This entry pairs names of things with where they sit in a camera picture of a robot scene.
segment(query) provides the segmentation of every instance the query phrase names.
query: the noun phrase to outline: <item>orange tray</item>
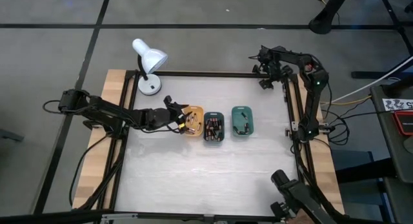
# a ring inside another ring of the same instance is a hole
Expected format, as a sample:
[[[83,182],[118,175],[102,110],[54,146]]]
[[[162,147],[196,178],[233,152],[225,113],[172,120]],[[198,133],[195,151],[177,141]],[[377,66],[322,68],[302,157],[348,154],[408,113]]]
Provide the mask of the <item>orange tray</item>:
[[[190,105],[183,109],[183,113],[187,114],[192,112],[185,121],[185,125],[188,128],[193,128],[195,134],[189,134],[185,132],[187,136],[198,137],[204,131],[204,109],[199,106]]]

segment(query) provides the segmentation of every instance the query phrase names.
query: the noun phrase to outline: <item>wooden board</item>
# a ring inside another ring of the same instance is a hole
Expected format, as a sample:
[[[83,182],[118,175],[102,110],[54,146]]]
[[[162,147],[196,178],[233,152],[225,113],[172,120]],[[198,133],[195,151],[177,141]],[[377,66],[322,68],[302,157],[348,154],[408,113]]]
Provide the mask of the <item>wooden board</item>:
[[[292,98],[292,108],[294,110],[294,117],[296,117],[296,120],[299,120],[294,85],[292,82],[290,82],[289,85]],[[298,86],[301,95],[301,102],[303,104],[303,108],[305,108],[307,91],[300,77],[298,77]],[[320,107],[317,110],[317,119],[320,122],[324,122]],[[328,143],[328,138],[325,134],[320,134],[316,138]],[[301,157],[303,158],[304,164],[307,164],[304,146],[301,146],[301,148]],[[316,174],[316,181],[318,187],[327,197],[329,202],[331,202],[334,208],[340,213],[344,214],[343,202],[341,200],[340,189],[338,187],[336,177],[336,170],[334,168],[330,148],[320,141],[313,140],[310,141],[310,150],[312,154],[314,171]]]
[[[121,99],[121,93],[123,83],[125,81],[126,70],[109,70],[106,75],[105,84],[103,85],[103,91],[101,97],[113,104],[119,104]],[[130,95],[132,93],[133,83],[129,83],[129,87],[126,93],[125,108],[129,106]],[[88,147],[93,145],[96,141],[105,136],[103,128],[93,129]],[[121,141],[117,141],[116,150],[114,154],[114,160],[119,152]],[[80,207],[86,200],[92,195],[93,191],[100,184],[103,179],[103,172],[105,171],[106,159],[108,158],[110,146],[110,138],[106,138],[100,142],[93,150],[91,150],[83,161],[81,169],[79,183],[77,184],[76,193],[73,201],[73,208]],[[104,208],[109,207],[109,201],[111,197],[111,191],[113,187],[113,178],[108,185],[107,193],[104,200]]]
[[[125,79],[126,70],[109,70],[106,75],[105,85],[101,97],[114,104],[119,104],[119,100],[122,93],[123,82]],[[304,88],[302,80],[299,78],[299,89],[301,94],[301,100],[303,105],[305,105],[305,99],[307,96],[307,91]],[[132,83],[129,84],[128,92],[126,94],[125,107],[128,106],[130,101],[130,93],[132,91]],[[290,83],[290,91],[292,97],[292,106],[294,109],[294,116],[298,117],[297,103],[295,102],[296,96],[294,93],[294,86]],[[321,115],[321,110],[317,112],[317,118],[319,121],[323,120]],[[90,136],[89,145],[94,144],[97,140],[102,138],[105,134],[103,129],[94,129]],[[328,143],[326,135],[319,135],[317,137],[320,140]],[[93,193],[96,187],[100,184],[103,178],[103,171],[105,169],[106,159],[108,157],[110,139],[102,141],[95,149],[91,150],[85,157],[85,161],[82,166],[79,183],[77,184],[76,194],[74,198],[73,207],[81,206],[87,198]],[[120,141],[117,143],[116,152],[119,150]],[[334,164],[331,156],[330,149],[322,142],[311,141],[310,149],[312,153],[312,159],[314,163],[314,170],[316,172],[317,184],[323,191],[327,199],[333,204],[333,206],[342,214],[344,214],[344,208],[341,201],[341,195],[336,179],[336,173],[334,169]],[[108,203],[110,201],[113,184],[109,184],[108,192],[105,196],[104,208],[108,208]]]

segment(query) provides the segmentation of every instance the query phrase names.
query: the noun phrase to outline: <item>green tray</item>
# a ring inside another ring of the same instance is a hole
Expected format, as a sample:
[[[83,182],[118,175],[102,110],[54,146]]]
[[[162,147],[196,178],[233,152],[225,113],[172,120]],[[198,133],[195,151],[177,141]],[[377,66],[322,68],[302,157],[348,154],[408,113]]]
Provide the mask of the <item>green tray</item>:
[[[208,133],[208,130],[206,129],[206,125],[207,125],[207,120],[210,118],[217,118],[218,121],[222,122],[222,127],[221,130],[216,130],[216,134],[222,133],[222,138],[220,141],[206,141],[206,135]],[[204,114],[204,140],[208,143],[220,143],[222,142],[222,140],[224,140],[225,138],[225,126],[224,126],[224,115],[220,112],[207,112]]]
[[[232,108],[232,133],[234,136],[237,137],[248,137],[254,132],[254,122],[252,118],[252,110],[250,107],[244,107],[244,106],[238,106]],[[245,131],[245,123],[248,123],[249,126],[249,131],[246,134],[238,134],[234,127],[237,127],[237,129],[241,132]]]

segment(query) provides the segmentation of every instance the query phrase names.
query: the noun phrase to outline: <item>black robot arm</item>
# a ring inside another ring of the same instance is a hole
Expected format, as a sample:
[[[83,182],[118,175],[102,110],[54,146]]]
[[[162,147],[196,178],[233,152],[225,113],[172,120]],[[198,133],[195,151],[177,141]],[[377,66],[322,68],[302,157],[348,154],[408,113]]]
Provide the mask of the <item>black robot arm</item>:
[[[297,65],[299,75],[304,82],[307,90],[304,117],[298,124],[298,138],[302,142],[314,139],[319,134],[319,123],[316,118],[321,92],[328,83],[328,72],[323,68],[321,62],[310,54],[295,53],[285,50],[282,46],[269,49],[261,46],[258,55],[251,57],[257,59],[260,65],[255,65],[252,71],[259,74],[260,71],[267,73],[270,78],[259,82],[263,89],[274,88],[273,81],[292,74],[292,69],[285,65],[281,68],[280,61]]]
[[[303,209],[317,224],[382,224],[382,221],[351,218],[339,213],[327,200],[317,185],[313,182],[305,185],[296,179],[289,180],[282,170],[277,170],[271,176],[271,181],[283,195],[285,202],[275,202],[271,210],[278,218],[290,219]]]
[[[71,89],[63,92],[58,109],[62,114],[86,117],[88,120],[83,124],[88,128],[103,126],[106,133],[113,138],[121,137],[124,125],[145,132],[175,122],[178,128],[173,131],[184,133],[185,118],[189,114],[184,115],[182,109],[188,105],[173,103],[170,96],[167,96],[163,102],[166,108],[128,110],[99,96],[91,96],[84,90]]]

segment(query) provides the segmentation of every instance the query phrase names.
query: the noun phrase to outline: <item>label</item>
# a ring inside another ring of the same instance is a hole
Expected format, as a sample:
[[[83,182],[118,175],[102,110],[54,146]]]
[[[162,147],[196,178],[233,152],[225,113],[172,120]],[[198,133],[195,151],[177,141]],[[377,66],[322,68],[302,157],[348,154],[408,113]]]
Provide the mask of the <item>label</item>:
[[[413,99],[383,99],[383,105],[386,111],[413,109]]]

